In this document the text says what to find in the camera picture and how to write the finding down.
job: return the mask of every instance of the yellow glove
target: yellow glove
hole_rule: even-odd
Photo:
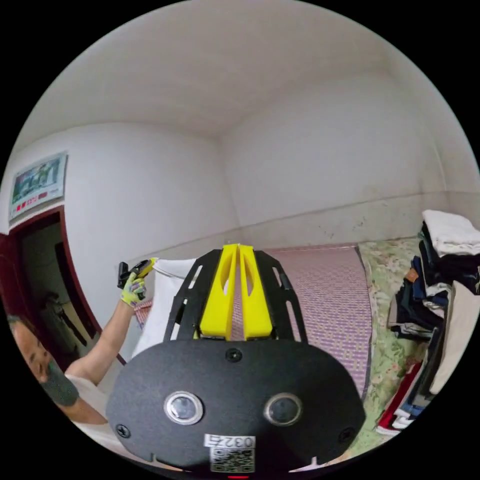
[[[144,294],[147,291],[145,288],[145,280],[137,278],[136,273],[131,273],[126,281],[123,290],[121,291],[121,300],[130,307],[134,308],[141,301],[139,294]]]

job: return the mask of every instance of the doorway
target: doorway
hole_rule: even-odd
[[[31,319],[34,333],[65,371],[90,351],[102,329],[75,274],[64,208],[36,215],[0,237],[6,313]]]

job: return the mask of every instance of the qr code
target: qr code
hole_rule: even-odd
[[[255,450],[211,448],[210,470],[234,474],[252,473],[255,471]]]

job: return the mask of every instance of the ceiling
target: ceiling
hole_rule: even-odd
[[[296,0],[190,0],[106,35],[52,83],[14,150],[103,122],[218,137],[300,83],[383,68],[384,41]]]

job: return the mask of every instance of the floral bedsheet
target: floral bedsheet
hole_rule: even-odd
[[[363,403],[366,421],[352,446],[330,464],[366,453],[390,438],[375,431],[377,422],[408,368],[423,359],[426,343],[398,339],[387,328],[390,301],[401,287],[412,258],[419,254],[418,245],[418,238],[358,245],[372,313],[370,382]]]

